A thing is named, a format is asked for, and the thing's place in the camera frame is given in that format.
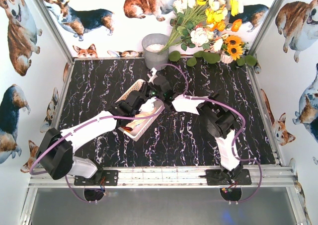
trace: black marble surface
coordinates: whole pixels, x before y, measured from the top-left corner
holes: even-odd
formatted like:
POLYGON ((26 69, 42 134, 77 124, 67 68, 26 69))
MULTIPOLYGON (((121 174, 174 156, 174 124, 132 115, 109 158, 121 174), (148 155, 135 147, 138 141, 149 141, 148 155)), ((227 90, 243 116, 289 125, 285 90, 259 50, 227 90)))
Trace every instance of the black marble surface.
MULTIPOLYGON (((244 69, 198 62, 179 66, 189 80, 190 95, 206 96, 213 91, 246 118, 246 129, 237 140, 241 158, 256 158, 274 164, 260 112, 244 69)), ((59 129, 82 123, 116 101, 136 80, 147 80, 143 59, 76 61, 59 129)), ((184 79, 171 67, 160 72, 177 92, 184 91, 184 79)), ((163 111, 144 135, 133 141, 119 130, 101 135, 76 152, 76 156, 96 160, 102 166, 194 166, 218 165, 220 156, 215 139, 196 115, 163 111)))

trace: white wall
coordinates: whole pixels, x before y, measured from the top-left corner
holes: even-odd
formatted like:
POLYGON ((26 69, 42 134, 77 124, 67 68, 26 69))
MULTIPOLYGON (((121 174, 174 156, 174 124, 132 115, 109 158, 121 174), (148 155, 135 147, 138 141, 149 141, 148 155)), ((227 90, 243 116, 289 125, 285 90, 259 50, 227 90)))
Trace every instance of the white wall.
MULTIPOLYGON (((285 0, 281 6, 294 1, 310 3, 312 0, 285 0)), ((296 16, 297 14, 292 14, 292 19, 300 24, 301 21, 296 16)), ((312 29, 311 31, 316 32, 318 38, 318 25, 312 29)), ((258 81, 267 94, 275 119, 278 120, 285 112, 286 129, 296 136, 293 142, 284 146, 278 145, 278 149, 283 156, 284 165, 288 165, 291 158, 295 159, 309 216, 313 224, 318 224, 316 192, 318 165, 313 161, 313 156, 318 158, 318 144, 303 124, 295 125, 292 121, 296 118, 295 111, 299 112, 301 95, 316 77, 318 42, 314 42, 300 53, 298 63, 293 58, 294 50, 288 48, 287 53, 283 52, 284 42, 285 37, 279 35, 274 19, 257 49, 257 58, 262 67, 258 81)))
POLYGON ((46 116, 54 87, 59 93, 62 90, 63 70, 67 61, 32 0, 25 1, 33 14, 37 28, 43 30, 42 36, 38 37, 37 41, 41 52, 39 55, 32 54, 32 65, 26 76, 19 75, 9 59, 8 18, 4 9, 0 8, 0 102, 7 88, 17 84, 23 90, 31 109, 29 115, 27 111, 24 112, 22 109, 19 111, 17 144, 22 149, 21 156, 16 155, 14 159, 10 156, 0 164, 0 223, 6 225, 17 225, 20 219, 29 181, 29 174, 20 172, 20 168, 30 157, 28 140, 40 146, 44 136, 40 133, 40 126, 46 116))
MULTIPOLYGON (((264 4, 271 7, 274 0, 241 0, 244 5, 249 4, 264 4)), ((169 35, 172 27, 169 22, 171 18, 174 18, 173 12, 170 12, 165 16, 165 21, 159 22, 156 20, 154 15, 149 15, 144 19, 127 18, 123 11, 125 0, 70 0, 69 6, 75 10, 93 10, 93 9, 107 9, 115 13, 114 33, 112 36, 107 36, 105 27, 93 30, 89 33, 84 34, 84 40, 79 41, 78 38, 73 37, 72 33, 64 30, 58 23, 56 18, 53 17, 54 22, 57 25, 61 35, 67 43, 70 51, 74 57, 77 57, 77 53, 73 49, 73 45, 76 45, 82 49, 87 49, 92 43, 95 44, 97 54, 99 57, 110 57, 107 54, 108 50, 113 51, 142 51, 141 41, 142 39, 151 33, 162 33, 169 35)), ((242 25, 237 33, 230 32, 242 37, 245 42, 252 45, 253 40, 258 33, 260 26, 257 27, 253 32, 248 33, 249 23, 242 25)), ((172 50, 181 50, 180 46, 172 47, 172 50)), ((198 49, 188 49, 187 54, 197 52, 198 49)))

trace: flower bouquet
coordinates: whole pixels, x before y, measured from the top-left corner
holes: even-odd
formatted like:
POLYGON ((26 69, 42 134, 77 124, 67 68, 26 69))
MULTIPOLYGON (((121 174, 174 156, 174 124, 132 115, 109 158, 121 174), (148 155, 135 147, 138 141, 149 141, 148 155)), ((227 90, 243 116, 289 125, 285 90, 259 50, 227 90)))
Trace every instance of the flower bouquet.
MULTIPOLYGON (((188 66, 197 63, 196 57, 203 57, 211 64, 219 60, 230 63, 239 59, 242 63, 241 56, 246 50, 246 43, 238 36, 223 32, 237 32, 242 25, 241 19, 229 24, 230 15, 243 13, 244 7, 239 0, 176 0, 173 10, 176 18, 170 21, 173 28, 163 51, 179 44, 184 51, 187 48, 202 47, 203 51, 195 53, 187 61, 188 66)), ((180 55, 174 51, 169 59, 178 61, 180 55)))

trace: dog illustration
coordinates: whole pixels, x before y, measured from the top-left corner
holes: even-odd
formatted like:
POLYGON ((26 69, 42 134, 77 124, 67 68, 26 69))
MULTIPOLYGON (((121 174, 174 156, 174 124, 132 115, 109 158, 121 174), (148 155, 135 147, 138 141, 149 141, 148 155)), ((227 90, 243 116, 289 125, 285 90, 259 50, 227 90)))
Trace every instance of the dog illustration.
POLYGON ((21 147, 16 143, 18 137, 19 109, 27 109, 30 114, 29 104, 22 89, 13 84, 3 95, 0 104, 0 164, 5 162, 11 155, 15 158, 15 153, 20 156, 21 147))
POLYGON ((53 90, 52 99, 46 110, 46 118, 44 119, 44 122, 42 123, 40 127, 40 132, 47 132, 50 129, 58 101, 59 101, 59 92, 58 92, 58 89, 55 87, 53 90))
POLYGON ((9 56, 15 71, 25 76, 31 66, 32 53, 40 53, 36 46, 37 35, 42 30, 37 29, 33 16, 24 0, 1 0, 0 7, 5 9, 9 19, 8 46, 9 56))
POLYGON ((125 0, 124 12, 128 18, 145 18, 146 15, 155 15, 158 21, 164 21, 163 14, 172 11, 175 0, 125 0))
POLYGON ((261 89, 262 96, 265 101, 265 105, 269 114, 270 121, 272 123, 272 129, 274 133, 274 137, 278 144, 281 146, 286 145, 287 143, 290 143, 296 139, 296 137, 289 132, 287 132, 285 122, 286 122, 286 113, 283 113, 279 120, 274 119, 274 115, 272 113, 272 110, 270 109, 269 101, 267 98, 266 93, 263 89, 261 89))
POLYGON ((73 45, 73 49, 78 54, 78 58, 98 58, 96 47, 94 44, 91 44, 88 49, 81 49, 80 47, 77 47, 73 45))
POLYGON ((299 99, 299 112, 295 112, 295 125, 304 124, 305 128, 318 142, 318 64, 316 78, 299 99))
POLYGON ((144 52, 137 52, 133 50, 126 50, 124 52, 108 50, 107 53, 111 57, 142 57, 144 56, 144 52))
MULTIPOLYGON (((231 0, 226 0, 226 6, 227 9, 231 9, 230 5, 231 0)), ((269 8, 262 4, 256 4, 256 5, 245 5, 244 6, 244 12, 239 13, 236 16, 231 15, 231 11, 229 10, 229 13, 226 17, 226 29, 230 30, 232 27, 232 24, 234 21, 241 19, 242 24, 250 23, 251 29, 247 32, 252 32, 256 27, 261 25, 266 18, 266 15, 268 13, 269 8)))
POLYGON ((69 6, 70 0, 43 0, 47 9, 56 17, 60 26, 83 41, 83 34, 105 26, 112 35, 113 12, 105 9, 77 11, 69 6))
POLYGON ((30 158, 28 161, 21 167, 20 171, 22 173, 30 172, 30 168, 35 161, 35 155, 38 152, 39 147, 33 142, 29 140, 29 149, 30 149, 30 158))
POLYGON ((318 0, 307 4, 295 1, 284 5, 276 16, 278 33, 286 38, 283 50, 288 46, 295 50, 294 60, 299 61, 299 53, 310 47, 318 39, 318 0))
POLYGON ((312 225, 312 221, 310 220, 310 217, 308 215, 308 211, 307 211, 307 207, 306 207, 306 198, 305 198, 305 194, 304 194, 304 191, 303 191, 303 187, 302 185, 300 184, 300 182, 296 181, 296 184, 295 184, 295 187, 297 189, 297 195, 298 195, 298 198, 301 202, 301 205, 303 207, 303 210, 304 210, 304 214, 305 214, 305 217, 306 217, 306 222, 307 222, 307 225, 312 225))

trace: black mounting plate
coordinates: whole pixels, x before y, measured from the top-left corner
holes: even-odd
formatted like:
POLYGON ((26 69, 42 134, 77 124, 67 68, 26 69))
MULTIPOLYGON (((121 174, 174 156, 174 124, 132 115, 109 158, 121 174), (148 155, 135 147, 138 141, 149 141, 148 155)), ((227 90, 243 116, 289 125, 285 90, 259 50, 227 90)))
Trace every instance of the black mounting plate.
MULTIPOLYGON (((218 180, 213 178, 218 178, 222 171, 220 169, 207 169, 205 170, 208 185, 229 185, 226 180, 218 180)), ((252 179, 249 174, 248 169, 242 169, 242 171, 237 175, 235 181, 238 185, 251 185, 252 179)))
MULTIPOLYGON (((105 186, 117 186, 118 182, 118 170, 103 170, 101 178, 105 177, 105 186)), ((93 184, 82 176, 75 176, 75 186, 93 186, 99 184, 93 184)))

